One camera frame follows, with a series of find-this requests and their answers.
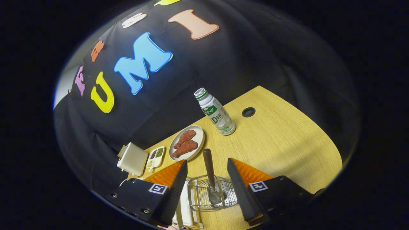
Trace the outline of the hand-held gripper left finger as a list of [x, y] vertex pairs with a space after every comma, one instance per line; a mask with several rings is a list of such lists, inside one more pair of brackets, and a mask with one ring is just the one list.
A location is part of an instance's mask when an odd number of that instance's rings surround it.
[[144, 180], [129, 179], [111, 192], [111, 204], [154, 226], [172, 224], [188, 173], [186, 160], [161, 169]]

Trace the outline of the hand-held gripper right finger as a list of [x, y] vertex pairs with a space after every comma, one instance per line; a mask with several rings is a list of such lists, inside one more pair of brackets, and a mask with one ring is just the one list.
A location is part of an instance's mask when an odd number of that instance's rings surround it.
[[250, 226], [279, 221], [323, 192], [308, 192], [286, 176], [272, 177], [234, 158], [228, 159], [227, 169], [243, 218]]

